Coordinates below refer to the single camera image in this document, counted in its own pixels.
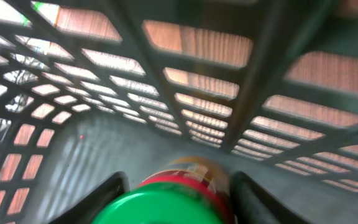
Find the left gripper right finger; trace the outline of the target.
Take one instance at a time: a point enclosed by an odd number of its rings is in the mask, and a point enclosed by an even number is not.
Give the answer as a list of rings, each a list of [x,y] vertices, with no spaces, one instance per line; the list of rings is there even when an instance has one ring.
[[[240,224],[309,224],[241,171],[230,177],[230,194]]]

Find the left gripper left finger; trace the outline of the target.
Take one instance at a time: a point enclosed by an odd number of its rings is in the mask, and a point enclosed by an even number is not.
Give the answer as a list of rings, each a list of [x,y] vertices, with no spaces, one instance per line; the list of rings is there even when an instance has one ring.
[[[126,174],[115,172],[76,205],[53,217],[48,224],[91,224],[104,207],[128,191]]]

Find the green lid jar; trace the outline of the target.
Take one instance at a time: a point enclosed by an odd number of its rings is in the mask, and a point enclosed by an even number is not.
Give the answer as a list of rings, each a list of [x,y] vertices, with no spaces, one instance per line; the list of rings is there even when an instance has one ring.
[[[222,165],[181,157],[107,204],[92,224],[235,224]]]

